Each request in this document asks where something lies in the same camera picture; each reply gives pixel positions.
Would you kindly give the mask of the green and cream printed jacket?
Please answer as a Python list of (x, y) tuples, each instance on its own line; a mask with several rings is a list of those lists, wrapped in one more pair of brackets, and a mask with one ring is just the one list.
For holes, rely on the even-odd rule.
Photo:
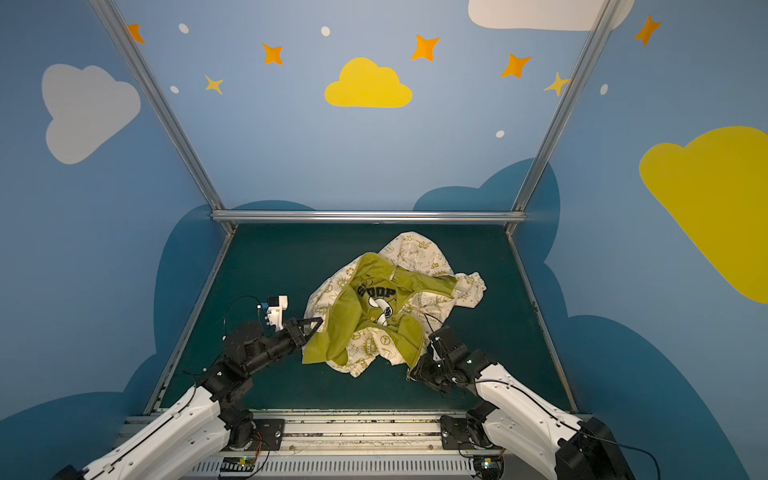
[(476, 307), (485, 290), (479, 273), (454, 272), (432, 240), (401, 233), (340, 268), (310, 296), (305, 315), (323, 323), (303, 348), (302, 362), (353, 377), (377, 358), (414, 368), (429, 335), (454, 308)]

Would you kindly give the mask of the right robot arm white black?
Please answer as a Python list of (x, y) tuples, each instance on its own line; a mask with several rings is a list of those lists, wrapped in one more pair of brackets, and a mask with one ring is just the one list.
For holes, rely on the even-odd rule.
[(478, 478), (500, 478), (507, 453), (546, 479), (634, 478), (628, 445), (604, 422), (555, 407), (451, 327), (427, 333), (421, 350), (409, 379), (439, 393), (461, 388), (480, 401), (461, 417), (440, 419), (443, 448), (470, 459)]

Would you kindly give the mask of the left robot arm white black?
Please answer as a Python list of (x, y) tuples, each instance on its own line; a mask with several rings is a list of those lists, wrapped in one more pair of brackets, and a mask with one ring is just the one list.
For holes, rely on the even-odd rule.
[(271, 336), (258, 321), (238, 325), (223, 353), (179, 400), (125, 443), (81, 469), (62, 468), (56, 479), (179, 479), (198, 462), (255, 438), (242, 397), (253, 376), (308, 344), (320, 317), (288, 319)]

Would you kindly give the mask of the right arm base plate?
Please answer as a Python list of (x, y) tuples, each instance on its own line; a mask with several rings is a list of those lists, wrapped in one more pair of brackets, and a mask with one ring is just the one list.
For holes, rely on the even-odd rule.
[(481, 425), (473, 418), (442, 415), (439, 425), (444, 450), (476, 450), (488, 445)]

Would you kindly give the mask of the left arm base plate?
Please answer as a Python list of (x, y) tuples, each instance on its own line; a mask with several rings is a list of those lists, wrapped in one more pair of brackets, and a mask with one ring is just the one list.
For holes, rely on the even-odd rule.
[(277, 451), (281, 448), (285, 420), (282, 418), (256, 418), (250, 423), (246, 443), (241, 451)]

